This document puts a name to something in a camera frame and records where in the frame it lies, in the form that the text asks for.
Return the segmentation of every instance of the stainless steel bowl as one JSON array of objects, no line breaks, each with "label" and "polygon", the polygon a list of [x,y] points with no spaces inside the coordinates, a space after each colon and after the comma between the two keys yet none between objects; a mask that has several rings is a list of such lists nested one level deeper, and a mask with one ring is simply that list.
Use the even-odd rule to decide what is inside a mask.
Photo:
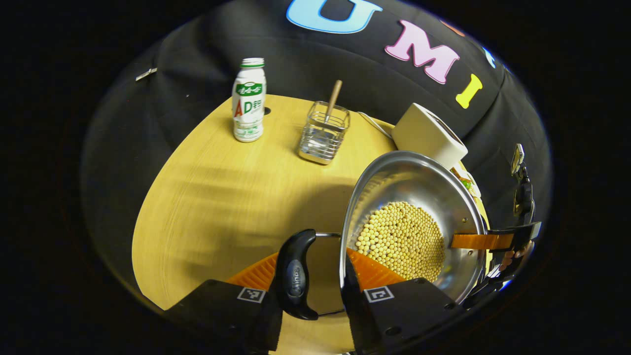
[{"label": "stainless steel bowl", "polygon": [[[344,286],[346,246],[352,248],[370,214],[389,202],[406,201],[430,213],[450,245],[454,233],[486,234],[473,197],[436,161],[397,150],[375,159],[360,176],[346,209],[339,256],[339,281]],[[483,268],[485,252],[445,249],[445,263],[434,284],[460,303]]]}]

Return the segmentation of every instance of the pink letter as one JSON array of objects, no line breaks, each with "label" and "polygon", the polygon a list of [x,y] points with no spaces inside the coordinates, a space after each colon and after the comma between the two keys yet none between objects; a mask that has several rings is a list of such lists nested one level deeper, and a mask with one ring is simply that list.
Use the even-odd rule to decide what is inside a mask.
[{"label": "pink letter", "polygon": [[425,67],[425,73],[441,84],[446,83],[449,69],[460,59],[458,54],[446,45],[430,48],[425,31],[406,20],[400,22],[403,33],[394,45],[386,47],[386,53],[402,61],[409,61],[408,52],[410,47],[414,47],[414,65],[421,66],[433,61],[432,65]]}]

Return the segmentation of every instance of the round table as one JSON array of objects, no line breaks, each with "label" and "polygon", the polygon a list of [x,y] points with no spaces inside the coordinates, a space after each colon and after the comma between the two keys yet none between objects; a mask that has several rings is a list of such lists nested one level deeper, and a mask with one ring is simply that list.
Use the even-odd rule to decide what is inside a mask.
[{"label": "round table", "polygon": [[[341,232],[357,179],[396,146],[351,112],[350,128],[329,165],[300,158],[298,141],[312,103],[267,95],[271,112],[263,136],[241,143],[232,134],[228,98],[177,147],[147,193],[134,230],[134,274],[148,299],[167,310],[204,281],[226,281],[277,252],[298,231]],[[387,132],[393,127],[377,124]],[[481,200],[476,202],[488,224]],[[330,238],[317,239],[307,253],[308,302],[320,313],[342,308],[338,255],[339,240]],[[351,350],[345,313],[312,322],[283,314],[275,353]]]}]

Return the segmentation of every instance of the white plastic bottle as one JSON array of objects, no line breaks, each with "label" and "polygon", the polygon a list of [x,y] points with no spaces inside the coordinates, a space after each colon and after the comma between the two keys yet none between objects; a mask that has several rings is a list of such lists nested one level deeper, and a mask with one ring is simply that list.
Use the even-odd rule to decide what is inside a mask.
[{"label": "white plastic bottle", "polygon": [[245,58],[232,86],[232,117],[235,138],[242,142],[259,139],[263,134],[265,80],[263,58]]}]

